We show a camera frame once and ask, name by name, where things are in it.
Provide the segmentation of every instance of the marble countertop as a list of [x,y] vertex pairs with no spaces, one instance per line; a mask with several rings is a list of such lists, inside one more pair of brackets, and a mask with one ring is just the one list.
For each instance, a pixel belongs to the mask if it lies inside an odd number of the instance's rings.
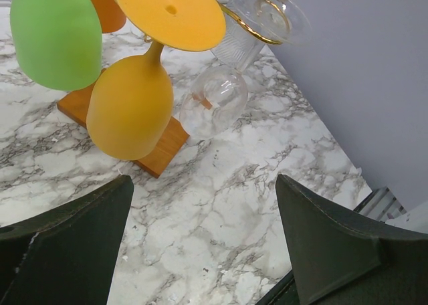
[[[142,54],[131,25],[104,36],[104,65]],[[166,49],[175,112],[211,52]],[[63,92],[20,71],[0,9],[0,225],[80,197],[119,174],[135,184],[109,304],[255,304],[291,268],[274,184],[284,173],[354,208],[370,189],[265,48],[247,71],[244,115],[208,141],[189,140],[159,179],[101,153],[58,112]]]

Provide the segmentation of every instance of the wooden board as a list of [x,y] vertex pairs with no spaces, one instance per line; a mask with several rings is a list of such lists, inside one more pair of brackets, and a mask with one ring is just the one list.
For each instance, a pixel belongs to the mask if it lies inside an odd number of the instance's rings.
[[[92,84],[87,88],[70,92],[58,102],[58,109],[84,128],[93,87]],[[154,150],[134,163],[159,178],[188,138],[189,135],[183,130],[180,122],[172,117]]]

